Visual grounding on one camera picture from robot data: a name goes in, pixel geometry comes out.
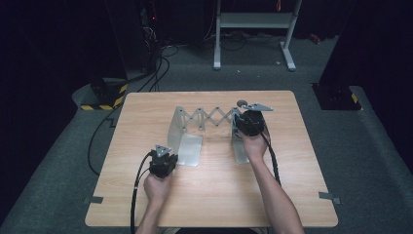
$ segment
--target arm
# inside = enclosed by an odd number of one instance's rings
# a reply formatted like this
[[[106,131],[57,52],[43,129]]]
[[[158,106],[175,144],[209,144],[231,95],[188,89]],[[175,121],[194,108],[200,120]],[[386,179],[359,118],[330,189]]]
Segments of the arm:
[[[254,171],[267,218],[277,233],[304,233],[300,216],[264,162],[267,144],[262,136],[243,136],[244,150]]]
[[[145,215],[139,223],[136,234],[156,233],[158,228],[159,215],[170,191],[172,175],[165,178],[158,178],[153,174],[145,179],[143,184],[149,203]]]

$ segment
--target black cord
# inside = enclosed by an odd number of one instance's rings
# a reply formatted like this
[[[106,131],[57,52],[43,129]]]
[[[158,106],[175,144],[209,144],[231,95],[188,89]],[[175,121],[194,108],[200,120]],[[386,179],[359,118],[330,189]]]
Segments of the black cord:
[[[140,91],[142,91],[143,88],[145,88],[145,86],[146,86],[149,82],[151,82],[151,80],[156,76],[156,74],[157,74],[157,73],[159,72],[159,70],[161,69],[161,65],[162,65],[162,61],[160,62],[158,68],[156,69],[156,71],[155,71],[155,73],[152,75],[152,77],[149,78],[148,81],[146,81],[146,83],[143,84],[143,86],[140,87],[140,89],[136,91],[137,93],[139,93]]]
[[[91,169],[91,171],[92,171],[95,175],[97,175],[97,176],[100,176],[100,173],[98,173],[98,172],[94,169],[94,167],[92,166],[92,162],[91,162],[91,151],[92,151],[92,143],[93,143],[93,141],[94,141],[94,137],[95,137],[95,135],[96,135],[96,133],[97,133],[97,130],[99,130],[99,128],[101,127],[101,125],[103,124],[103,122],[104,122],[105,120],[111,120],[111,119],[108,119],[109,116],[110,116],[111,114],[113,114],[113,113],[114,113],[120,106],[122,106],[122,105],[123,105],[122,103],[119,104],[117,108],[111,110],[110,113],[109,113],[108,115],[106,115],[106,117],[104,117],[104,118],[102,119],[102,121],[100,121],[99,125],[98,125],[97,128],[94,130],[94,134],[92,135],[91,140],[89,141],[89,148],[88,148],[88,165],[89,165],[89,168]]]
[[[164,73],[157,79],[155,80],[155,83],[151,86],[151,88],[149,89],[149,92],[152,91],[152,89],[154,88],[154,86],[158,87],[158,92],[159,92],[159,82],[162,80],[162,78],[165,77],[165,75],[167,74],[168,70],[169,70],[169,61],[166,58],[161,57],[161,60],[164,60],[167,63],[167,69],[164,71]]]
[[[274,152],[273,147],[271,146],[271,136],[270,136],[270,131],[268,131],[267,125],[264,123],[264,128],[268,134],[269,139],[267,139],[264,136],[264,134],[261,131],[259,131],[258,127],[254,124],[251,118],[249,118],[249,116],[246,116],[246,118],[248,118],[248,120],[252,123],[252,126],[255,128],[255,130],[264,138],[264,141],[268,146],[268,150],[270,151],[271,161],[273,162],[274,178],[279,183],[279,185],[282,185],[282,182],[280,181],[280,175],[279,175],[279,165],[277,163],[276,153]]]
[[[142,170],[143,164],[145,163],[146,159],[151,156],[151,152],[146,154],[146,156],[143,158],[142,162],[140,163],[139,170],[137,171],[136,179],[134,181],[134,186],[133,186],[133,194],[131,195],[131,234],[134,234],[134,209],[136,207],[136,194],[137,194],[137,187],[139,186],[139,181],[141,178],[140,171]]]

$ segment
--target person's right hand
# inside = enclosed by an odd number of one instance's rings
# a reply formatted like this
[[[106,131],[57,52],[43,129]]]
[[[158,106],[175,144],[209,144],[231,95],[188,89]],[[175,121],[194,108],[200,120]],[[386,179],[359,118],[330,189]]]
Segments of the person's right hand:
[[[268,148],[267,143],[261,135],[246,136],[243,135],[244,150],[250,162],[262,161],[265,151]]]
[[[156,175],[149,174],[143,184],[149,202],[162,206],[169,195],[171,182],[172,174],[169,174],[165,178],[159,178]]]

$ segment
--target person's left hand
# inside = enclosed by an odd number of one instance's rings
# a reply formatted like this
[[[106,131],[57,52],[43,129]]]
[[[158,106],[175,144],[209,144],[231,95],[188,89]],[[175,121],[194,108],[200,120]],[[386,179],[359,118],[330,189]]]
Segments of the person's left hand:
[[[149,198],[149,203],[163,205],[168,197],[171,182],[172,174],[169,174],[165,178],[159,178],[156,175],[149,174],[143,184],[146,195]]]

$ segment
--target dark gray floor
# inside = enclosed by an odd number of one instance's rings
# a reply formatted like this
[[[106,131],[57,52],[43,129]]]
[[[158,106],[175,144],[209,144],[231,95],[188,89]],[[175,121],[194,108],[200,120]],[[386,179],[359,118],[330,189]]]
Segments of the dark gray floor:
[[[291,90],[297,98],[327,187],[340,197],[339,224],[308,228],[307,233],[413,233],[413,176],[403,164],[361,87],[351,87],[361,111],[319,108],[316,83],[336,39],[315,45],[293,40],[290,51],[297,71],[286,69],[277,43],[246,44],[222,51],[222,68],[212,69],[213,50],[179,47],[167,57],[170,68],[161,91]],[[226,43],[227,48],[241,44]],[[166,49],[164,56],[175,48]],[[135,92],[146,80],[129,85]],[[80,103],[87,87],[73,95]],[[118,109],[112,116],[119,116]],[[88,227],[85,199],[94,193],[97,176],[87,162],[90,139],[108,111],[79,110],[56,140],[0,233],[129,233],[127,227]],[[113,135],[105,122],[92,145],[92,161],[100,170]]]

